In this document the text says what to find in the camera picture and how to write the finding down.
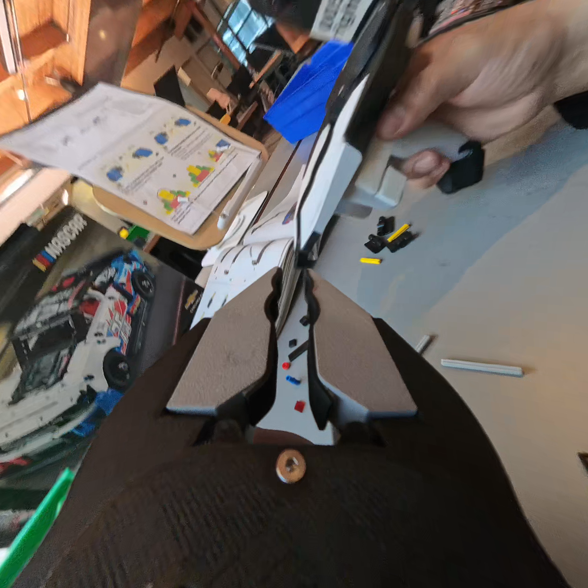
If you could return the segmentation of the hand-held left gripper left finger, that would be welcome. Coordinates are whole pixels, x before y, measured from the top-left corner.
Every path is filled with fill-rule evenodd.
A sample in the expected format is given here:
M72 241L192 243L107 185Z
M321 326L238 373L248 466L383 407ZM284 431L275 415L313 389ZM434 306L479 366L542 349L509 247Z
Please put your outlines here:
M282 270L273 268L202 320L205 329L166 405L178 415L257 425L276 397L277 303Z

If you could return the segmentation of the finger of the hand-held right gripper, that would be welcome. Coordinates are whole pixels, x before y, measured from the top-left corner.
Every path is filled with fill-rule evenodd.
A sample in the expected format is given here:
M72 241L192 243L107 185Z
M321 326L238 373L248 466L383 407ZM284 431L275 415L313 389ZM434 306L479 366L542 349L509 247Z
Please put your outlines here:
M329 125L317 134L300 186L300 216L317 217L329 192Z
M346 133L368 80L369 77L365 76L351 92L334 122L325 120L324 125L329 125L329 149L326 159L329 162L329 192L317 217L300 216L299 194L296 209L297 268L310 268L315 263L313 251L318 247L328 222L362 163L362 151L349 143Z

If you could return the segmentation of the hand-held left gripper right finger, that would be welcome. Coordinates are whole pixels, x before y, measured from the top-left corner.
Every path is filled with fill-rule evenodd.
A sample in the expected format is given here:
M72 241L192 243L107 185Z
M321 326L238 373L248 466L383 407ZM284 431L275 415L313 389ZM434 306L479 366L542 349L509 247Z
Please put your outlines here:
M307 384L320 430L409 418L417 406L373 317L314 270L305 271Z

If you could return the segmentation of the grey desk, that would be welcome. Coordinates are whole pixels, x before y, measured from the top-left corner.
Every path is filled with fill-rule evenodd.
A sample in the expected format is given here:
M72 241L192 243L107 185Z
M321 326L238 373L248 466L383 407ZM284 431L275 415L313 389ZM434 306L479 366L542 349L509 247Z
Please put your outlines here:
M486 147L479 186L407 190L393 212L419 236L360 263L377 213L343 217L315 271L410 345L474 413L543 547L587 587L587 131L553 107ZM523 368L522 378L441 366Z

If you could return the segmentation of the person's right hand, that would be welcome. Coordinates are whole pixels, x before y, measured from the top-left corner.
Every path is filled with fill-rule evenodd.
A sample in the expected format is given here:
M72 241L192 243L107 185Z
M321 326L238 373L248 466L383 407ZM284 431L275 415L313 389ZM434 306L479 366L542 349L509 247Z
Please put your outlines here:
M492 142L545 107L587 91L587 1L528 1L415 48L378 136L427 121Z

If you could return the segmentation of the blue storage bin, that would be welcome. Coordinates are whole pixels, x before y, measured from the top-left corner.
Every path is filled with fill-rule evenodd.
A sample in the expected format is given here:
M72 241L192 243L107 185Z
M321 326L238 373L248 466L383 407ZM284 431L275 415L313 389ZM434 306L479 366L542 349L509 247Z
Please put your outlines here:
M335 82L353 43L331 40L304 63L280 93L263 119L289 143L317 133Z

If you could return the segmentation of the open instruction booklet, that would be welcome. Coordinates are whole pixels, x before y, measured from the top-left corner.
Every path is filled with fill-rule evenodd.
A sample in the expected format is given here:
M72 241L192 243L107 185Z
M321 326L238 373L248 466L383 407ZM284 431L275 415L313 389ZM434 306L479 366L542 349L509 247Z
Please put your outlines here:
M295 212L302 174L288 195L269 214L243 234L239 244L217 251L191 327L211 318L220 308L274 268L282 271L277 302L276 333L280 334L300 276L296 268Z

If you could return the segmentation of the black toy car set box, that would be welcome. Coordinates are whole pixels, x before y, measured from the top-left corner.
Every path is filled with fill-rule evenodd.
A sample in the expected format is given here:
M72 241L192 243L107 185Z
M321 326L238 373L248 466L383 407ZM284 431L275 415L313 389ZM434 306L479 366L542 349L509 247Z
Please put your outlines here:
M134 381L184 334L202 296L77 209L1 246L1 513L36 509L79 466Z

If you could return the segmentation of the black flat panel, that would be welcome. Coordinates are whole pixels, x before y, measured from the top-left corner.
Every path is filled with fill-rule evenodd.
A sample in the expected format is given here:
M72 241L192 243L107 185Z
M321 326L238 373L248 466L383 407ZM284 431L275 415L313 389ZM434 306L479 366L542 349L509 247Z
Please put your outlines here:
M157 98L165 99L179 107L186 107L175 66L170 67L163 76L158 78L153 88Z

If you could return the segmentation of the printed instruction sheet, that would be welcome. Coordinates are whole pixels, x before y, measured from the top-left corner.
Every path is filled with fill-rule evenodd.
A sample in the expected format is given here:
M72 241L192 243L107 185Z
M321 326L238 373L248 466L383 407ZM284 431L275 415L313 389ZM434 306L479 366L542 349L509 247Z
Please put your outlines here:
M263 145L205 114L100 83L1 137L1 148L62 169L181 234L228 217L263 167Z

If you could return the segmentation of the green storage bin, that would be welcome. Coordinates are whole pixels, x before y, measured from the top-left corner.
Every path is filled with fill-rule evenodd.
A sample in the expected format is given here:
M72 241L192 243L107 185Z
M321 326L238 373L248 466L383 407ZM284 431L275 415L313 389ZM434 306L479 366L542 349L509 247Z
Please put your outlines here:
M64 469L10 546L1 548L1 587L12 587L35 554L59 516L74 479L75 471Z

